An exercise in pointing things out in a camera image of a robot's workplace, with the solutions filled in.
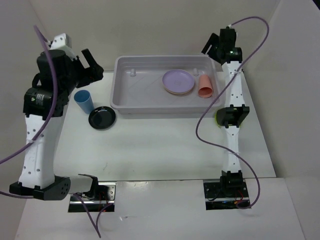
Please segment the blue plastic cup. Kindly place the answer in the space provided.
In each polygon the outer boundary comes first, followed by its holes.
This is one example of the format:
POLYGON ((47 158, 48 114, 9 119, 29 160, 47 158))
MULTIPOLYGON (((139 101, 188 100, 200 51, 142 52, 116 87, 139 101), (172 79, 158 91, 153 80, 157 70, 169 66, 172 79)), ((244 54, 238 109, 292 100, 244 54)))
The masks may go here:
POLYGON ((86 113, 90 114, 95 108, 89 91, 79 90, 74 95, 74 101, 86 113))

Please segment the coral plastic cup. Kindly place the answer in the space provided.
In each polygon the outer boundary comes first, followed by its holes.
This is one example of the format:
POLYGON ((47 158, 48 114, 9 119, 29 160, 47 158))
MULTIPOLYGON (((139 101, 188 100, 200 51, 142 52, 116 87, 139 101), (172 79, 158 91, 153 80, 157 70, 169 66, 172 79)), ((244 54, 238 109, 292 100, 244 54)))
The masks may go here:
POLYGON ((208 75, 202 74, 198 79, 198 96, 210 98, 213 95, 211 79, 208 75))

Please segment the purple plastic plate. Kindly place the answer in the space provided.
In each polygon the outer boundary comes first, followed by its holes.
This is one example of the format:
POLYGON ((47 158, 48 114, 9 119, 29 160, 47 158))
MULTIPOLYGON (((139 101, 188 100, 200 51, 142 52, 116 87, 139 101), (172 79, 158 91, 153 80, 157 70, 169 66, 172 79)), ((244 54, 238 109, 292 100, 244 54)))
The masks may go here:
POLYGON ((174 69, 163 75, 162 83, 170 91, 182 93, 194 87, 195 79, 185 70, 174 69))

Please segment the orange plastic plate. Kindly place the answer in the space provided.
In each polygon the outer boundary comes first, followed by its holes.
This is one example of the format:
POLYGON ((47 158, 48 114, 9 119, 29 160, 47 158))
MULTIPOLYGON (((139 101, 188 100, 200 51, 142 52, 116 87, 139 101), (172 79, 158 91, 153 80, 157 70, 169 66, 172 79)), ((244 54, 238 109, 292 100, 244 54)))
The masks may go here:
POLYGON ((191 93, 192 91, 193 91, 193 88, 191 88, 191 89, 189 89, 189 90, 187 90, 187 91, 185 91, 185 92, 175 92, 175 91, 171 91, 171 90, 169 90, 169 89, 167 89, 167 88, 164 88, 168 93, 170 93, 170 94, 173 94, 173 95, 176 95, 176 96, 182 96, 182 95, 187 95, 187 94, 189 94, 189 93, 191 93))

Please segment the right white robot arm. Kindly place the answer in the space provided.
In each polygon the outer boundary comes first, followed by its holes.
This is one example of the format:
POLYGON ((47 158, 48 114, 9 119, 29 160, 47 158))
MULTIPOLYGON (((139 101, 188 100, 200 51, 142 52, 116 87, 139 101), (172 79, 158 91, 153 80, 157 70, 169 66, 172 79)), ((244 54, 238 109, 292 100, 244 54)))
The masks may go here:
POLYGON ((222 66, 225 74, 225 104, 215 114, 218 126, 226 133, 227 161, 223 164, 219 191, 231 197, 244 185, 239 153, 239 132, 241 123, 248 116, 250 108, 243 97, 241 63, 242 49, 236 47, 237 33, 227 26, 220 29, 219 35, 212 33, 201 51, 222 66))

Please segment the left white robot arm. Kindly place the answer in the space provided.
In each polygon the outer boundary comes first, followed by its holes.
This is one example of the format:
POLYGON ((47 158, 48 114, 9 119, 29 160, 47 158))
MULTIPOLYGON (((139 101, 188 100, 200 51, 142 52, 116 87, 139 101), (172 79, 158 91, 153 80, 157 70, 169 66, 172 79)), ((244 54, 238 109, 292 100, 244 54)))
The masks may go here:
POLYGON ((37 58, 39 72, 24 95, 27 149, 21 175, 9 192, 24 199, 60 201, 70 192, 71 179, 54 174, 54 157, 70 95, 75 88, 100 81, 104 69, 89 49, 82 50, 88 67, 64 50, 49 54, 51 60, 44 52, 37 58))

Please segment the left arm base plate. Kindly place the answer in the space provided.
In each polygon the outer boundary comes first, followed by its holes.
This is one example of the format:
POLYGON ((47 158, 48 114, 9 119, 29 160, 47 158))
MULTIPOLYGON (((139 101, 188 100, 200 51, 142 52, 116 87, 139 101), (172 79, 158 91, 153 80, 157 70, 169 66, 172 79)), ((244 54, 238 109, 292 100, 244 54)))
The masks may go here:
POLYGON ((114 212, 115 198, 116 198, 116 182, 100 181, 98 183, 98 190, 95 196, 88 197, 82 192, 77 192, 76 196, 71 195, 69 199, 68 212, 69 213, 84 213, 85 206, 90 213, 114 212))

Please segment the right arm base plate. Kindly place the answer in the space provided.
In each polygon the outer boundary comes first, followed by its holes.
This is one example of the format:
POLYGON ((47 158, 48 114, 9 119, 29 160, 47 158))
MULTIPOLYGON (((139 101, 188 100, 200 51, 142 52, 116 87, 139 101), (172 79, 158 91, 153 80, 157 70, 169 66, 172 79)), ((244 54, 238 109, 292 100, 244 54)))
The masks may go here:
POLYGON ((223 190, 218 180, 203 181, 206 210, 233 210, 239 207, 248 207, 251 202, 244 182, 241 187, 223 190))

